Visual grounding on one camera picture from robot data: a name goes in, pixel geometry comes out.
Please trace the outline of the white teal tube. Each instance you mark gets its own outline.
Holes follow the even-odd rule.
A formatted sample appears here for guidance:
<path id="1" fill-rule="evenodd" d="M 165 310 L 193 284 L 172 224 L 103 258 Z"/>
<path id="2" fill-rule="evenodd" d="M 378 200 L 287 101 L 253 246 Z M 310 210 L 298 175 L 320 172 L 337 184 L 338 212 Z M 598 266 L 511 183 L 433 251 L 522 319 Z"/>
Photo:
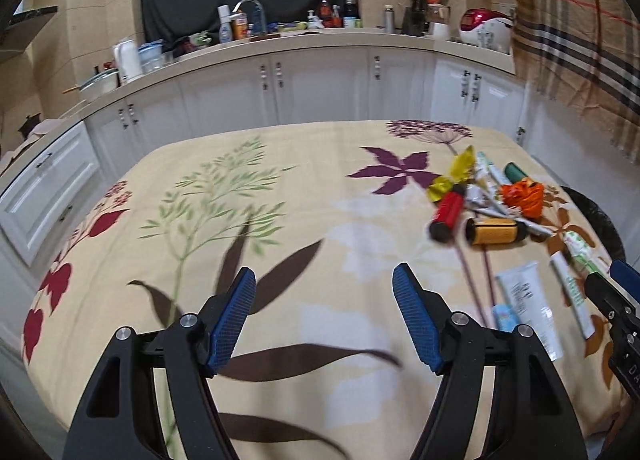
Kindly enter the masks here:
<path id="1" fill-rule="evenodd" d="M 494 161 L 489 159 L 484 151 L 478 151 L 476 153 L 476 162 L 480 165 L 483 171 L 486 171 L 491 179 L 498 185 L 511 185 L 511 182 L 506 178 L 504 173 L 494 164 Z"/>

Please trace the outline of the floral beige tablecloth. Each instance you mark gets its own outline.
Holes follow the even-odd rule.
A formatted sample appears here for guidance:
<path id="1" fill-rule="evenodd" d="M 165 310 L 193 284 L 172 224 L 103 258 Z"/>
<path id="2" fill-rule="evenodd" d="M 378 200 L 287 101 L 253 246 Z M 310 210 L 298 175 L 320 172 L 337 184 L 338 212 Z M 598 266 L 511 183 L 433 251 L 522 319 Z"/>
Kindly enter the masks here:
<path id="1" fill-rule="evenodd" d="M 547 241 L 480 250 L 427 232 L 427 187 L 468 148 L 544 184 Z M 535 263 L 580 426 L 622 408 L 608 324 L 584 338 L 550 265 L 566 233 L 602 243 L 510 137 L 430 121 L 282 125 L 152 151 L 103 193 L 44 273 L 23 330 L 27 372 L 62 425 L 117 328 L 157 330 L 195 312 L 247 266 L 256 307 L 210 382 L 244 459 L 405 459 L 439 380 L 420 362 L 392 292 L 408 263 L 423 287 L 491 325 L 498 276 Z"/>

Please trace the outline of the white spray bottle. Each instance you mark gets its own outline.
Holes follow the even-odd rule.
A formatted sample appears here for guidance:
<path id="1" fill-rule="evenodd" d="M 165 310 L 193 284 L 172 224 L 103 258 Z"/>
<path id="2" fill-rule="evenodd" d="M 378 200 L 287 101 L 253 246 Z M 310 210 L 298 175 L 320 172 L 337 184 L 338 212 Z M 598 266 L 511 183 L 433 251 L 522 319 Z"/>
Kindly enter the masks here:
<path id="1" fill-rule="evenodd" d="M 219 30 L 218 39 L 220 43 L 228 43 L 233 40 L 233 32 L 231 27 L 231 13 L 228 4 L 218 6 Z"/>

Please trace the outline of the small light blue packet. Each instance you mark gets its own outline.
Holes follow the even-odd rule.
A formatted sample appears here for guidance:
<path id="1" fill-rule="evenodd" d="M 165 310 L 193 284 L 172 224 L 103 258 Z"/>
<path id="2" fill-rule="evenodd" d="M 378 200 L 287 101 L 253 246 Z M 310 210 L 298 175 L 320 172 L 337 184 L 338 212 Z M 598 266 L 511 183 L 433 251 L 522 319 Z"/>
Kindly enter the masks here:
<path id="1" fill-rule="evenodd" d="M 496 304 L 492 306 L 491 314 L 495 318 L 497 328 L 503 332 L 511 333 L 520 323 L 518 316 L 516 316 L 508 304 Z"/>

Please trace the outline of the clear plastic container stack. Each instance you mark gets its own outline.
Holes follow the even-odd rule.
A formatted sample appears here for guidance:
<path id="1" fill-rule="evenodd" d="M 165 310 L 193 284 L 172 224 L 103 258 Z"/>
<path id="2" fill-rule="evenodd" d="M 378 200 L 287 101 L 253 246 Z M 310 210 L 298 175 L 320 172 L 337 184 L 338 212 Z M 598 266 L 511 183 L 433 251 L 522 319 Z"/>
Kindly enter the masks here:
<path id="1" fill-rule="evenodd" d="M 155 40 L 142 44 L 138 49 L 142 72 L 149 74 L 164 64 L 163 41 Z"/>

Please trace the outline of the chrome sink faucet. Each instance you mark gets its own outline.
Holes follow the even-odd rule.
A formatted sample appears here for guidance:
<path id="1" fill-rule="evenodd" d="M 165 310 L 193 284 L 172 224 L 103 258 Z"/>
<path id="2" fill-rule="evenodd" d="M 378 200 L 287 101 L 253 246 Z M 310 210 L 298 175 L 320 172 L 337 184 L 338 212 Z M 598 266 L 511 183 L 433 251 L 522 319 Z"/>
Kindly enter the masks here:
<path id="1" fill-rule="evenodd" d="M 233 14 L 243 13 L 247 19 L 247 33 L 250 37 L 268 34 L 265 8 L 258 0 L 240 0 L 232 9 Z"/>

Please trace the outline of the white pot with lid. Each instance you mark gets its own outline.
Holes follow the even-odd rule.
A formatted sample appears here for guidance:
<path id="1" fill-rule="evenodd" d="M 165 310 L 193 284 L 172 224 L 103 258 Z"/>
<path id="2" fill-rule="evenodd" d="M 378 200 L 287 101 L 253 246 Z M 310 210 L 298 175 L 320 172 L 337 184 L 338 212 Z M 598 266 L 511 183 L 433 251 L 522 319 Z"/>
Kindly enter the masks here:
<path id="1" fill-rule="evenodd" d="M 118 87 L 119 74 L 116 68 L 103 70 L 82 83 L 79 88 L 80 96 L 88 103 L 114 91 Z"/>

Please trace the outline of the orange plastic bag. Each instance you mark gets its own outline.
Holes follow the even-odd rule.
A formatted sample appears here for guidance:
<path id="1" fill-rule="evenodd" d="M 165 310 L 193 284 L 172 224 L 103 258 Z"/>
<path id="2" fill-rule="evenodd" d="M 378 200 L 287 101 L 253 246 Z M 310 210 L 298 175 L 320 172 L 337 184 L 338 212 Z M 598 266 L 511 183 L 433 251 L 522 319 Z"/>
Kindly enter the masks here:
<path id="1" fill-rule="evenodd" d="M 500 186 L 504 204 L 518 208 L 521 215 L 529 220 L 538 220 L 544 209 L 544 185 L 530 179 L 522 179 L 513 184 Z"/>

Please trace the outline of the steel thermos bottle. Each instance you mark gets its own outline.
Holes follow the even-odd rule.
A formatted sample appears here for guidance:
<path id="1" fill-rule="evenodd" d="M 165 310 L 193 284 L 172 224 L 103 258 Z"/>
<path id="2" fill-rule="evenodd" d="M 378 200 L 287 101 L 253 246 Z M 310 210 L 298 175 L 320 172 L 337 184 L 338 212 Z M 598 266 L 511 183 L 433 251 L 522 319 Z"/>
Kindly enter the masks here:
<path id="1" fill-rule="evenodd" d="M 395 32 L 395 10 L 393 5 L 384 5 L 383 22 L 384 32 L 386 34 L 393 34 Z"/>

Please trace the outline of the white green leaf wrapper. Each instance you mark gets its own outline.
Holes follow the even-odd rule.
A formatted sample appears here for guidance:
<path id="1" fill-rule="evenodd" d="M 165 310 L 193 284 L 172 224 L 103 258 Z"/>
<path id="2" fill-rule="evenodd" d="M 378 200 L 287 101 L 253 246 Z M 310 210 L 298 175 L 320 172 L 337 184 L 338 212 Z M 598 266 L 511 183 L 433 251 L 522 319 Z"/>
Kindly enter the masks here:
<path id="1" fill-rule="evenodd" d="M 590 246 L 581 235 L 574 231 L 567 231 L 563 234 L 563 243 L 570 254 L 570 263 L 582 278 L 593 273 L 606 275 L 605 269 L 597 262 Z"/>

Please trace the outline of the yellow black cylindrical can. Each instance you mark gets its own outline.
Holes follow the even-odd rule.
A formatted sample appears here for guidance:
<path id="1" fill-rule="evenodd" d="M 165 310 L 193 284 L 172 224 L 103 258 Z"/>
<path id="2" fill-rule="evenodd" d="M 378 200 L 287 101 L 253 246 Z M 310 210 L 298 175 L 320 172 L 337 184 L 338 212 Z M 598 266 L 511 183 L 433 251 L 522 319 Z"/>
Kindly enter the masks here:
<path id="1" fill-rule="evenodd" d="M 528 236 L 528 228 L 524 223 L 511 219 L 469 219 L 465 223 L 464 235 L 472 246 L 510 245 L 524 240 Z"/>

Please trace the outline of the white green-print tube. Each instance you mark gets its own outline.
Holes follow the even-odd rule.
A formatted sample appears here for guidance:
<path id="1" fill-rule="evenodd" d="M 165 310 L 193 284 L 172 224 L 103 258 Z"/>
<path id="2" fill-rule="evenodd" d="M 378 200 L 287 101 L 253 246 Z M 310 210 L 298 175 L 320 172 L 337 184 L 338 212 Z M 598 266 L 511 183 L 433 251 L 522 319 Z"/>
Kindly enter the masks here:
<path id="1" fill-rule="evenodd" d="M 580 332 L 582 332 L 582 337 L 588 340 L 594 335 L 596 329 L 594 329 L 587 309 L 586 300 L 578 287 L 577 280 L 570 272 L 570 267 L 561 251 L 556 251 L 552 254 L 550 263 L 556 277 L 558 277 L 561 283 L 564 293 L 567 295 L 567 298 L 570 299 L 570 307 L 573 310 Z"/>

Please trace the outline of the orange soap bottle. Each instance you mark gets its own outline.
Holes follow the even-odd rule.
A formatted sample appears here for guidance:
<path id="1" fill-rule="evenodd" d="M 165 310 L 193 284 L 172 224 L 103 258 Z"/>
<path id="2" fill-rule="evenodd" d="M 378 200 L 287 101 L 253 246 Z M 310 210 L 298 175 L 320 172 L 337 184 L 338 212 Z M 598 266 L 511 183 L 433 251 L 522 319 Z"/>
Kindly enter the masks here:
<path id="1" fill-rule="evenodd" d="M 247 16 L 244 12 L 231 15 L 231 26 L 234 40 L 242 40 L 248 37 Z"/>

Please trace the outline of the red white rice cooker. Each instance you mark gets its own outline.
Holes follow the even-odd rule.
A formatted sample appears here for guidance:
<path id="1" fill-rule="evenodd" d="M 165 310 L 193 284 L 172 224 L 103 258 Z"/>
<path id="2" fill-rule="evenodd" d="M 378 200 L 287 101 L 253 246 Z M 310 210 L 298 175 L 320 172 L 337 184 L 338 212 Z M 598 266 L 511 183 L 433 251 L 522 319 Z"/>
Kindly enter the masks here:
<path id="1" fill-rule="evenodd" d="M 506 14 L 484 8 L 469 9 L 461 17 L 459 35 L 463 43 L 509 54 L 512 29 L 513 20 Z"/>

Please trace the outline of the plaid beige curtain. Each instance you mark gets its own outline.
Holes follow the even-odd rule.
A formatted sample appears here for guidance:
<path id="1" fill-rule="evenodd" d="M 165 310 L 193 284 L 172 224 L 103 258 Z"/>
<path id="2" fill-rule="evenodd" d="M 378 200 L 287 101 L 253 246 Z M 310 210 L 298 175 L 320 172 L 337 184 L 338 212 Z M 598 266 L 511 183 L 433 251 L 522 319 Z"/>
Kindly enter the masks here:
<path id="1" fill-rule="evenodd" d="M 639 160 L 639 20 L 626 0 L 516 0 L 516 73 Z"/>

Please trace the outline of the yellow foil snack wrapper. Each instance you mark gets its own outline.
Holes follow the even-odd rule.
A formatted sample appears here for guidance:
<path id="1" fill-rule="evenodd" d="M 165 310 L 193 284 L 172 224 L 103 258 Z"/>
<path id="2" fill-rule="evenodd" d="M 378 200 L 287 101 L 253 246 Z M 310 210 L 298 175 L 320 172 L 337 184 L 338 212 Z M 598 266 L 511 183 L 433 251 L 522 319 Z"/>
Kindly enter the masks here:
<path id="1" fill-rule="evenodd" d="M 472 145 L 466 147 L 459 155 L 454 156 L 449 171 L 444 175 L 437 176 L 427 187 L 427 198 L 434 203 L 440 202 L 456 185 L 473 182 L 475 161 L 475 150 Z"/>

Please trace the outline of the red cylindrical can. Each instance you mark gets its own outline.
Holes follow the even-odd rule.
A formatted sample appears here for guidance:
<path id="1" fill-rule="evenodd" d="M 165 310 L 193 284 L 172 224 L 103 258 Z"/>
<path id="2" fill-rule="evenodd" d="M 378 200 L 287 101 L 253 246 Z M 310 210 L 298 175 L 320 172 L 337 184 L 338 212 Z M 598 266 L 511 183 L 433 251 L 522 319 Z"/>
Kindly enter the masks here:
<path id="1" fill-rule="evenodd" d="M 448 243 L 454 235 L 459 217 L 465 203 L 465 190 L 461 187 L 452 187 L 442 199 L 439 200 L 433 220 L 428 227 L 430 236 L 439 243 Z"/>

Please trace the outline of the dark sauce bottle red cap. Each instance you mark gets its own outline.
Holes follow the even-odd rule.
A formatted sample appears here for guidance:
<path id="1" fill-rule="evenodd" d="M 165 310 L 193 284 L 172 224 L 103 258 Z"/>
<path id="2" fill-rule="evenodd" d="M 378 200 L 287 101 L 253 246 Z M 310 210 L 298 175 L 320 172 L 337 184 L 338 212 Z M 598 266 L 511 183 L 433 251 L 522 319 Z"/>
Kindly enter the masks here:
<path id="1" fill-rule="evenodd" d="M 333 27 L 333 11 L 329 0 L 320 0 L 318 7 L 318 17 L 324 28 Z"/>

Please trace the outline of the black trash bin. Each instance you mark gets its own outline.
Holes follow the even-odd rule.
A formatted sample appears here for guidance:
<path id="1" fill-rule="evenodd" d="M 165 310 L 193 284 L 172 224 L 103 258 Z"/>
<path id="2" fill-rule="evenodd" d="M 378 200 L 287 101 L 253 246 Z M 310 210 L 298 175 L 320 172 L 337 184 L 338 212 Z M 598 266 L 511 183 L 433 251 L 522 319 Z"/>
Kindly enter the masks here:
<path id="1" fill-rule="evenodd" d="M 612 260 L 626 260 L 626 251 L 620 234 L 610 219 L 610 217 L 600 208 L 597 202 L 586 195 L 575 191 L 573 188 L 563 186 L 567 195 L 570 196 L 574 205 L 586 218 L 592 229 L 603 243 L 608 255 Z"/>

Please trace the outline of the black coffee machine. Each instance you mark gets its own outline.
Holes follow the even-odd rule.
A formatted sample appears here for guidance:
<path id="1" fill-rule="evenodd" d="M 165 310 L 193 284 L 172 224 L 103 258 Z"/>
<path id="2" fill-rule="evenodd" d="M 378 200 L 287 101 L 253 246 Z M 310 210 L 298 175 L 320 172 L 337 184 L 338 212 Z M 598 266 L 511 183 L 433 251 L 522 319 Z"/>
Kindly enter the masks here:
<path id="1" fill-rule="evenodd" d="M 411 0 L 405 9 L 402 19 L 401 33 L 413 37 L 423 37 L 427 28 L 426 19 L 427 0 Z"/>

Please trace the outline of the silver crumpled foil wrapper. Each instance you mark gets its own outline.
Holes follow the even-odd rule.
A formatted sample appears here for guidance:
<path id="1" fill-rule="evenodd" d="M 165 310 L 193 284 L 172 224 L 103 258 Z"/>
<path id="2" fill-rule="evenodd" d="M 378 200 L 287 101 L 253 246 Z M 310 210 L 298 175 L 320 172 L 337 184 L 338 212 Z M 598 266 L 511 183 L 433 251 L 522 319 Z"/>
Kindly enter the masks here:
<path id="1" fill-rule="evenodd" d="M 489 191 L 477 185 L 470 185 L 465 193 L 465 206 L 471 211 L 486 215 L 486 217 L 498 217 L 523 223 L 533 235 L 549 238 L 553 232 L 549 228 L 533 222 L 521 216 L 515 208 L 503 206 L 501 202 L 491 196 Z"/>

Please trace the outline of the white kitchen cabinets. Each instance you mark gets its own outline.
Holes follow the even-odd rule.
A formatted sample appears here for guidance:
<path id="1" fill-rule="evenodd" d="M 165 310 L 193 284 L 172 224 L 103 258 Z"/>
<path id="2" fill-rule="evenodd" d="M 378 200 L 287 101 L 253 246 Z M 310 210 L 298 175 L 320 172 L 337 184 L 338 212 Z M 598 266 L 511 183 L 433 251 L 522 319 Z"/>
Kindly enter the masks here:
<path id="1" fill-rule="evenodd" d="M 270 125 L 431 119 L 521 128 L 524 84 L 509 56 L 439 42 L 305 46 L 173 64 L 82 107 L 1 184 L 1 234 L 26 265 L 82 217 L 102 182 L 167 144 Z"/>

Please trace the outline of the white electric kettle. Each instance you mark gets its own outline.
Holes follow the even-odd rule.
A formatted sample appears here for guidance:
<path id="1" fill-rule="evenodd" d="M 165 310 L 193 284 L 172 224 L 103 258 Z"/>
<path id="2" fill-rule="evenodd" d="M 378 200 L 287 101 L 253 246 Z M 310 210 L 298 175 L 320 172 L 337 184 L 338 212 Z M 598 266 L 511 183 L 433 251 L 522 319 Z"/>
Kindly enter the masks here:
<path id="1" fill-rule="evenodd" d="M 122 83 L 127 84 L 143 76 L 138 46 L 134 39 L 119 41 L 113 46 L 113 52 Z"/>

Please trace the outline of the white grey-print tube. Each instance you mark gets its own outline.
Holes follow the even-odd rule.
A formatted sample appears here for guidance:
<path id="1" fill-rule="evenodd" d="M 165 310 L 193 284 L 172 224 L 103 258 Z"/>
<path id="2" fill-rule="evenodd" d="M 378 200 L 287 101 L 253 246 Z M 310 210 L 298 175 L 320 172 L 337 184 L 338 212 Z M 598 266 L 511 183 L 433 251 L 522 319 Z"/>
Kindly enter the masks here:
<path id="1" fill-rule="evenodd" d="M 521 324 L 532 327 L 552 362 L 563 357 L 553 314 L 538 273 L 538 263 L 528 262 L 496 275 L 499 286 Z"/>

